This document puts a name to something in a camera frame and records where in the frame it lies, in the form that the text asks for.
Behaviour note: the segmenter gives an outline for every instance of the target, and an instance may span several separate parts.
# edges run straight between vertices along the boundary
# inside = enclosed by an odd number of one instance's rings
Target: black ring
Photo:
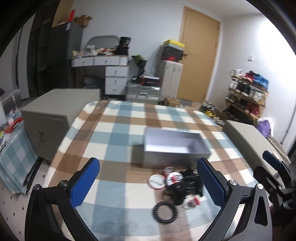
[[[161,206],[167,206],[169,207],[172,212],[173,212],[173,216],[170,218],[170,219],[163,219],[159,216],[158,214],[158,209],[161,207]],[[153,210],[152,210],[152,215],[153,215],[153,218],[158,222],[158,223],[161,223],[161,224],[169,224],[169,223],[172,223],[173,221],[176,220],[177,216],[178,216],[178,210],[176,208],[176,206],[171,203],[171,202],[166,202],[166,201],[162,201],[162,202],[159,202],[157,203]]]

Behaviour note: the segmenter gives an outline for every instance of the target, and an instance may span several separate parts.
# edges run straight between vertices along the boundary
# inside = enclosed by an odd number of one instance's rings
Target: red and white lid
[[[172,185],[174,183],[178,183],[183,179],[183,175],[179,172],[172,172],[168,175],[167,179],[166,179],[166,184]]]
[[[153,189],[162,189],[165,187],[165,177],[155,174],[148,178],[147,183]]]

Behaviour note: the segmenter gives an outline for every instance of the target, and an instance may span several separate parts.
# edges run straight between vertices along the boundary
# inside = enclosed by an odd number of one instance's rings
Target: drawer handle
[[[45,136],[44,136],[44,131],[43,131],[43,130],[39,131],[39,134],[40,134],[40,136],[41,136],[41,140],[42,140],[42,141],[45,141],[46,138],[45,138]]]

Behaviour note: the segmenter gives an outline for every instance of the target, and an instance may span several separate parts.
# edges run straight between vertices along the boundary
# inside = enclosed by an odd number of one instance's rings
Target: blue gripper pad
[[[224,207],[226,200],[225,188],[217,180],[216,176],[212,173],[202,158],[197,161],[196,168],[214,204]]]
[[[73,208],[79,206],[84,201],[87,193],[89,192],[92,184],[94,183],[100,171],[100,162],[96,158],[91,158],[91,163],[87,163],[82,168],[83,171],[70,190],[70,203]]]
[[[281,171],[283,168],[282,163],[274,157],[269,151],[264,151],[262,154],[262,158],[267,161],[269,165],[271,165],[276,171]]]

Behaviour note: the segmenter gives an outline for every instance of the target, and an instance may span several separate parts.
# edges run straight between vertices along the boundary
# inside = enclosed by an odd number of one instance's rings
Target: purple bag
[[[270,124],[268,120],[260,121],[257,125],[257,130],[260,131],[260,133],[266,138],[268,135],[270,135]]]

